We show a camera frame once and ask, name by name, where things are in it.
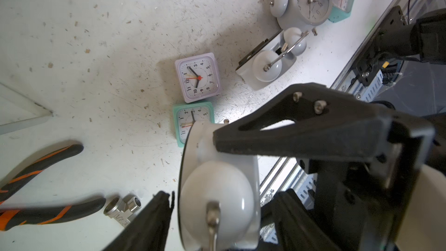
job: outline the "metal handle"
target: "metal handle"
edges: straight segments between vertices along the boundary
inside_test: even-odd
[[[206,224],[209,229],[209,251],[217,250],[217,232],[220,225],[220,203],[210,201],[206,207]]]
[[[271,63],[269,63],[269,64],[266,64],[265,67],[263,68],[263,70],[264,70],[265,72],[268,71],[274,63],[278,62],[278,61],[281,60],[287,53],[291,52],[291,50],[293,50],[294,47],[296,47],[296,46],[298,45],[298,43],[302,42],[302,40],[304,40],[304,38],[305,38],[306,36],[308,36],[308,31],[305,31],[304,33],[302,33],[301,38],[300,38],[297,42],[295,42],[294,45],[291,46],[286,52],[281,53],[281,54],[280,54],[280,55],[279,55],[273,62],[271,62]]]

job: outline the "screw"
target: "screw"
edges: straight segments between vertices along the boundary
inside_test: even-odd
[[[324,100],[317,100],[315,102],[315,114],[322,114],[326,106],[327,102],[325,102]]]
[[[302,92],[294,92],[293,93],[293,100],[294,102],[299,102],[299,99],[302,97]]]

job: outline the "pliers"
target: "pliers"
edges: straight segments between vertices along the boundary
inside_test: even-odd
[[[37,174],[59,161],[81,153],[82,150],[82,145],[73,144],[69,147],[56,150],[27,166],[5,186],[0,188],[0,205],[20,190],[20,188],[25,186]],[[24,224],[44,225],[76,220],[92,215],[99,211],[104,204],[105,198],[98,198],[78,205],[35,209],[0,209],[0,231],[7,231],[14,226]]]

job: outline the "white table surface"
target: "white table surface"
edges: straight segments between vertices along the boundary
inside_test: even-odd
[[[75,141],[85,146],[1,208],[129,192],[145,205],[159,190],[176,190],[182,149],[172,105],[183,102],[176,59],[215,54],[223,93],[210,101],[216,122],[234,121],[290,84],[330,86],[392,0],[355,0],[350,18],[318,26],[319,35],[309,36],[307,50],[285,75],[252,91],[235,68],[279,29],[269,1],[0,0],[0,82],[54,111],[44,124],[0,136],[2,184],[58,147]],[[260,160],[261,178],[273,163]],[[121,231],[97,212],[68,223],[14,227],[0,232],[0,246],[100,250]],[[175,210],[166,250],[180,249]]]

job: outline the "metal pipe fitting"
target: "metal pipe fitting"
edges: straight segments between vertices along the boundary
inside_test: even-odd
[[[104,209],[104,214],[114,218],[123,227],[127,227],[131,222],[128,218],[140,208],[141,201],[137,197],[132,197],[128,202],[116,197]]]

